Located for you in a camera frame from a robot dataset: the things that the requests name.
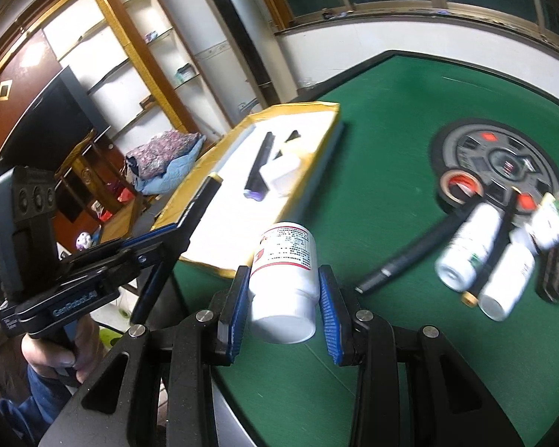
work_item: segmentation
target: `folded blanket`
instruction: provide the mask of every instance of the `folded blanket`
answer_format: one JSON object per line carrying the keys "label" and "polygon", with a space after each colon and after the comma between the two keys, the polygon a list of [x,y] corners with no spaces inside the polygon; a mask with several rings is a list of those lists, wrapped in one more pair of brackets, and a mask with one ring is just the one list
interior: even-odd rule
{"label": "folded blanket", "polygon": [[147,144],[137,146],[126,154],[131,171],[143,180],[163,174],[173,159],[184,156],[201,135],[166,131],[152,137]]}
{"label": "folded blanket", "polygon": [[197,141],[197,144],[191,151],[179,158],[173,159],[167,167],[167,170],[162,176],[156,176],[149,180],[142,180],[141,178],[135,179],[134,186],[137,191],[144,195],[162,195],[174,191],[185,179],[189,171],[191,171],[203,143],[205,136]]}

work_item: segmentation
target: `round game pad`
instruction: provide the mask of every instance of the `round game pad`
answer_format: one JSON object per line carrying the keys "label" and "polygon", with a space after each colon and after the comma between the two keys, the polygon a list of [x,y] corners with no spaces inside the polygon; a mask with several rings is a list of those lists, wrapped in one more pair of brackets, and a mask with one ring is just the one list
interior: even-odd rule
{"label": "round game pad", "polygon": [[[467,118],[447,124],[433,137],[430,163],[437,177],[448,170],[468,170],[485,185],[498,185],[490,201],[504,207],[511,188],[522,193],[514,223],[520,225],[536,209],[547,192],[559,190],[559,169],[547,153],[522,132],[481,118]],[[459,206],[460,200],[448,200]]]}

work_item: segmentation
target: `metal screw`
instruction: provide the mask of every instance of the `metal screw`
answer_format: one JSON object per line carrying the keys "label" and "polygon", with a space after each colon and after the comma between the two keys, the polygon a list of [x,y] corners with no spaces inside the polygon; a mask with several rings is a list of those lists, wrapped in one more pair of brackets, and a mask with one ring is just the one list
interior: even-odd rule
{"label": "metal screw", "polygon": [[427,338],[436,338],[439,335],[439,330],[435,326],[425,326],[423,328],[423,334]]}
{"label": "metal screw", "polygon": [[213,312],[209,309],[203,309],[197,313],[198,322],[207,322],[213,319]]}
{"label": "metal screw", "polygon": [[133,338],[138,338],[139,336],[143,336],[146,330],[147,328],[145,328],[142,324],[135,324],[129,328],[129,334]]}
{"label": "metal screw", "polygon": [[356,319],[362,322],[371,321],[371,319],[373,319],[373,313],[370,312],[368,309],[361,309],[359,311],[356,311]]}

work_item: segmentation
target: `flat screen tv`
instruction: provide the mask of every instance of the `flat screen tv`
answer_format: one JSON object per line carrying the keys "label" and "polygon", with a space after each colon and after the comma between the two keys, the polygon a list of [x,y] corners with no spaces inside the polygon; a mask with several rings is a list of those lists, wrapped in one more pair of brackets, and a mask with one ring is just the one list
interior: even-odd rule
{"label": "flat screen tv", "polygon": [[83,138],[108,129],[103,116],[69,67],[41,91],[0,149],[0,176],[24,165],[57,171]]}

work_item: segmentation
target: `green tabletop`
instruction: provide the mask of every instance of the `green tabletop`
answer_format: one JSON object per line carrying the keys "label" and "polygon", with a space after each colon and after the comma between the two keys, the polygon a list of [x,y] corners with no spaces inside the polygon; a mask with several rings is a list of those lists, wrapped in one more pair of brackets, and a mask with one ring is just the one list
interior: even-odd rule
{"label": "green tabletop", "polygon": [[[559,166],[559,106],[507,80],[443,62],[394,57],[323,96],[339,102],[345,131],[301,223],[319,264],[351,286],[443,217],[427,149],[446,123],[481,117],[536,140]],[[543,302],[534,278],[502,323],[468,309],[437,278],[438,251],[362,306],[394,325],[443,331],[499,401],[526,446],[559,415],[559,306]],[[186,263],[176,267],[192,309],[228,286]],[[270,447],[344,447],[356,368],[327,355],[322,326],[300,345],[269,345],[248,333],[236,363],[220,375]]]}

